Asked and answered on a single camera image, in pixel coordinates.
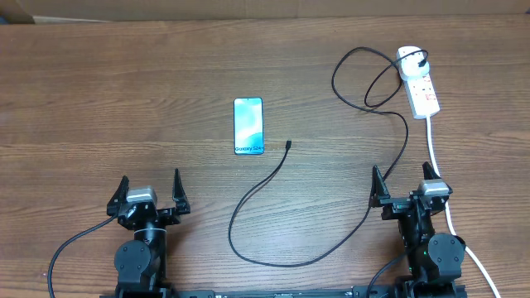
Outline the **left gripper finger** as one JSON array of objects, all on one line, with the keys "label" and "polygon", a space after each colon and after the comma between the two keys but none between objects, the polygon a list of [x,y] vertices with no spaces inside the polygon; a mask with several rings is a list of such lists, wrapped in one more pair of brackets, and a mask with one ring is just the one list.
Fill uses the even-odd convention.
[{"label": "left gripper finger", "polygon": [[107,203],[107,215],[113,217],[118,214],[120,207],[126,202],[129,189],[129,179],[124,175],[113,196]]},{"label": "left gripper finger", "polygon": [[178,214],[189,214],[190,213],[190,203],[184,191],[184,188],[181,182],[181,175],[177,168],[175,169],[175,172],[174,172],[172,199],[176,204],[176,212]]}]

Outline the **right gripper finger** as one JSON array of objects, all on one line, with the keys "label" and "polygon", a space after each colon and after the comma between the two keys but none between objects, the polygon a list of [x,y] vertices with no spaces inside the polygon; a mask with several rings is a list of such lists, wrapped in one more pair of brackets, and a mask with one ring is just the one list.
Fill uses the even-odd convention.
[{"label": "right gripper finger", "polygon": [[422,170],[425,180],[439,180],[441,178],[428,161],[422,164]]},{"label": "right gripper finger", "polygon": [[369,205],[373,208],[383,207],[384,205],[388,204],[390,199],[391,195],[388,192],[388,188],[384,182],[384,178],[381,175],[379,168],[377,166],[373,166]]}]

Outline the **blue Samsung Galaxy smartphone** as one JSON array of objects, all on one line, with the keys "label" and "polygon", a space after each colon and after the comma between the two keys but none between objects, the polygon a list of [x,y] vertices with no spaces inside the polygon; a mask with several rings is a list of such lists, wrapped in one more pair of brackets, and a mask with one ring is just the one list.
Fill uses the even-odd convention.
[{"label": "blue Samsung Galaxy smartphone", "polygon": [[234,100],[234,153],[261,155],[264,153],[263,100],[238,98]]}]

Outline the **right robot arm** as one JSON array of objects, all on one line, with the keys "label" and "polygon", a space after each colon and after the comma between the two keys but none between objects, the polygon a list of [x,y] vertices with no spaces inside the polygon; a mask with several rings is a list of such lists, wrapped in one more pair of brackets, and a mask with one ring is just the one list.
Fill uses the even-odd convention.
[{"label": "right robot arm", "polygon": [[[424,180],[407,197],[393,198],[379,169],[372,169],[370,205],[382,209],[383,220],[397,220],[404,252],[381,268],[369,283],[368,297],[466,297],[461,277],[466,243],[450,233],[437,233],[431,216],[446,209],[452,188],[422,165]],[[399,276],[391,286],[376,289],[374,283],[387,269],[406,258],[410,274]]]}]

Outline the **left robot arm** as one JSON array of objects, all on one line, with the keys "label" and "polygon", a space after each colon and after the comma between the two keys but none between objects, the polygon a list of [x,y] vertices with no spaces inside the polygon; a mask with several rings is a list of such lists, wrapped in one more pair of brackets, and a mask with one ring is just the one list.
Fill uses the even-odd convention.
[{"label": "left robot arm", "polygon": [[173,207],[157,208],[153,187],[131,188],[124,176],[107,203],[107,215],[133,232],[133,240],[115,253],[118,272],[116,297],[177,297],[177,290],[166,280],[166,228],[181,223],[190,212],[190,203],[175,170],[172,186]]}]

